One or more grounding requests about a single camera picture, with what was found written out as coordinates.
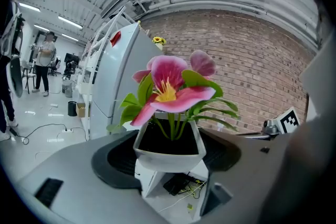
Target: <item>yellow sunflower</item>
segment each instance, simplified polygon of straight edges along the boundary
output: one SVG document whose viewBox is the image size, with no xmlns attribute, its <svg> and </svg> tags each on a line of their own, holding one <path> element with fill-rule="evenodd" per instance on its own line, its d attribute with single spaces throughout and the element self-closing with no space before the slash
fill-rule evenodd
<svg viewBox="0 0 336 224">
<path fill-rule="evenodd" d="M 162 45 L 164 45 L 164 44 L 166 44 L 167 43 L 167 41 L 162 37 L 161 38 L 161 42 L 160 42 Z"/>
<path fill-rule="evenodd" d="M 159 43 L 161 41 L 161 37 L 154 37 L 153 42 L 154 43 Z"/>
</svg>

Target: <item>black slot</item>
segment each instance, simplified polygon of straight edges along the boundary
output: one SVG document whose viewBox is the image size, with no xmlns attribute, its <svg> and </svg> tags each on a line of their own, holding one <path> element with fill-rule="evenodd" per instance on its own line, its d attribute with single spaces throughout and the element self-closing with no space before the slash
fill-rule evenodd
<svg viewBox="0 0 336 224">
<path fill-rule="evenodd" d="M 35 197 L 46 207 L 50 208 L 62 184 L 63 181 L 61 180 L 48 178 L 39 188 Z"/>
</svg>

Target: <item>yellow flower center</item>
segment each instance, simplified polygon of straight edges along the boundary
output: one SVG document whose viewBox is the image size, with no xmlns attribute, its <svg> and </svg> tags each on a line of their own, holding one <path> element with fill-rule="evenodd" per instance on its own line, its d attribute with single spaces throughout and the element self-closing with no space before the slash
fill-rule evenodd
<svg viewBox="0 0 336 224">
<path fill-rule="evenodd" d="M 155 93 L 158 94 L 158 96 L 155 98 L 157 102 L 168 102 L 168 101 L 174 101 L 176 100 L 176 91 L 175 89 L 170 85 L 169 78 L 167 79 L 167 82 L 164 80 L 161 81 L 161 87 L 162 91 L 156 87 Z"/>
</svg>

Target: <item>cardboard box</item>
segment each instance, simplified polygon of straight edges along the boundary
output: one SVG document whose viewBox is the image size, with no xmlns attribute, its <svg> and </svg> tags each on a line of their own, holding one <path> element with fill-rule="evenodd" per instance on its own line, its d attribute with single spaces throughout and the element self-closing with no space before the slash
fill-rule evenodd
<svg viewBox="0 0 336 224">
<path fill-rule="evenodd" d="M 80 118 L 85 117 L 85 103 L 76 104 L 76 113 L 77 113 L 77 116 L 79 116 Z"/>
</svg>

